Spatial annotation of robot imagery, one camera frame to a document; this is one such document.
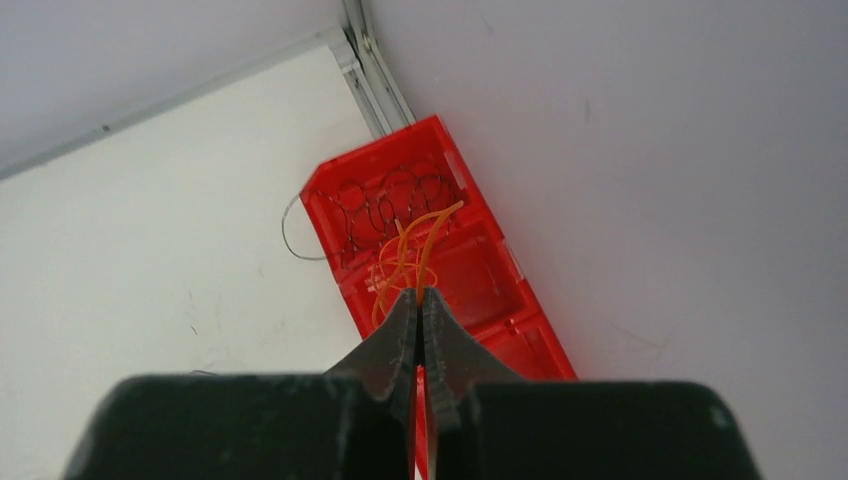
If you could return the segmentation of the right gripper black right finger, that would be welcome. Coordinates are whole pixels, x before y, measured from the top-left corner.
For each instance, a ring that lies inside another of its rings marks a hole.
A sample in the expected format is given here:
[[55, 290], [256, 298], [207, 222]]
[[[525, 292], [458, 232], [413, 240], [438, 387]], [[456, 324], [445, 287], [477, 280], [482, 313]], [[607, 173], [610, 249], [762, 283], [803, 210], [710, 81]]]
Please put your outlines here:
[[426, 287], [421, 303], [421, 361], [425, 372], [430, 479], [477, 479], [478, 420], [466, 397], [480, 384], [525, 379], [476, 341], [443, 295]]

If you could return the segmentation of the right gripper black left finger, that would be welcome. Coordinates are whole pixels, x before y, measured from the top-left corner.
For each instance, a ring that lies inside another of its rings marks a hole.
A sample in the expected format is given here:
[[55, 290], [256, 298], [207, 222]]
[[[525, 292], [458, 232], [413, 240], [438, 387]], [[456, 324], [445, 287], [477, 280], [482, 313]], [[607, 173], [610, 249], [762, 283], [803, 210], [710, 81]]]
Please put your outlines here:
[[338, 479], [413, 479], [417, 397], [415, 291], [326, 375], [343, 387]]

